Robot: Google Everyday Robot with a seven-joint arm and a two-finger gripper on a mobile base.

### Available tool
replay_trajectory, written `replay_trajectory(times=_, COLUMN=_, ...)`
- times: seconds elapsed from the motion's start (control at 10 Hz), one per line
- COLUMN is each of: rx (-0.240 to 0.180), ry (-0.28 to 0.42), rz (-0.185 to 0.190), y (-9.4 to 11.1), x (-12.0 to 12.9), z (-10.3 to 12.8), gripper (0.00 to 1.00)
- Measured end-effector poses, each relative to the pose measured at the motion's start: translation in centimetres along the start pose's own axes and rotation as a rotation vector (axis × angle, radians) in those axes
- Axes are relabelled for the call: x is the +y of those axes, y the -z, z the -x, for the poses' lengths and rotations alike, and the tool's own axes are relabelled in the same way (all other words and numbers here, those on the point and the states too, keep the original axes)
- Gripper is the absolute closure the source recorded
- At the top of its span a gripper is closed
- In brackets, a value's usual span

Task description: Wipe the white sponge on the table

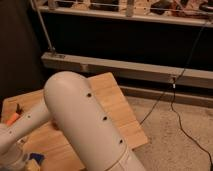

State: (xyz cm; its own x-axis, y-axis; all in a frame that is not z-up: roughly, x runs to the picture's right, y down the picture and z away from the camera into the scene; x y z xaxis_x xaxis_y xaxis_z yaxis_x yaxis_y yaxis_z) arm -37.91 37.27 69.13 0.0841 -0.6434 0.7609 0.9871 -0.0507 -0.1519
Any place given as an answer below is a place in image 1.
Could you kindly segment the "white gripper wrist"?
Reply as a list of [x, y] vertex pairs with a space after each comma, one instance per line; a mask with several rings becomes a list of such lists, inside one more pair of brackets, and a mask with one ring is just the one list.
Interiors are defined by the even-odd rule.
[[27, 161], [28, 154], [19, 146], [13, 146], [0, 155], [0, 165], [8, 171], [24, 171]]

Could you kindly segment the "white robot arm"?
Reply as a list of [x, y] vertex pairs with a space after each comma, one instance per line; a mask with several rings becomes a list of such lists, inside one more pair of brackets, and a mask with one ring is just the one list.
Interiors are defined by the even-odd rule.
[[14, 124], [0, 124], [0, 165], [22, 171], [28, 156], [17, 141], [51, 119], [87, 171], [146, 171], [98, 102], [88, 79], [68, 71], [51, 76], [41, 101]]

